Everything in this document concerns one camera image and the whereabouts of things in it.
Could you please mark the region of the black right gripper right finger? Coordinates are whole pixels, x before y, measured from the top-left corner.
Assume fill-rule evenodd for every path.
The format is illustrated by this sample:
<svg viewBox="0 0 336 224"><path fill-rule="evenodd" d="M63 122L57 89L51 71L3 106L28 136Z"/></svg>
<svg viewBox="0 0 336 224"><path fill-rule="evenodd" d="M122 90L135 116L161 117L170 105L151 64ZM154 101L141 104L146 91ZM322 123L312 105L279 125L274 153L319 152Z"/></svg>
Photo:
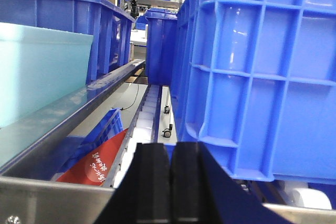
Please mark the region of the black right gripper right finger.
<svg viewBox="0 0 336 224"><path fill-rule="evenodd" d="M288 223L243 190L201 142L178 142L171 158L173 223Z"/></svg>

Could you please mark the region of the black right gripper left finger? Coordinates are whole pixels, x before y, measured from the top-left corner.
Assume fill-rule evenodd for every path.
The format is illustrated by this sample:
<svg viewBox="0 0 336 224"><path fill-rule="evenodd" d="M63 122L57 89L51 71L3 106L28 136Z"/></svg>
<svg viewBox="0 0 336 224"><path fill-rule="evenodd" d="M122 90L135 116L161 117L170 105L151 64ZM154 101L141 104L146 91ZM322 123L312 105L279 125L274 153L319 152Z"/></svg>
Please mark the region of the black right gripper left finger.
<svg viewBox="0 0 336 224"><path fill-rule="evenodd" d="M170 223L169 175L165 146L138 143L125 177L97 223Z"/></svg>

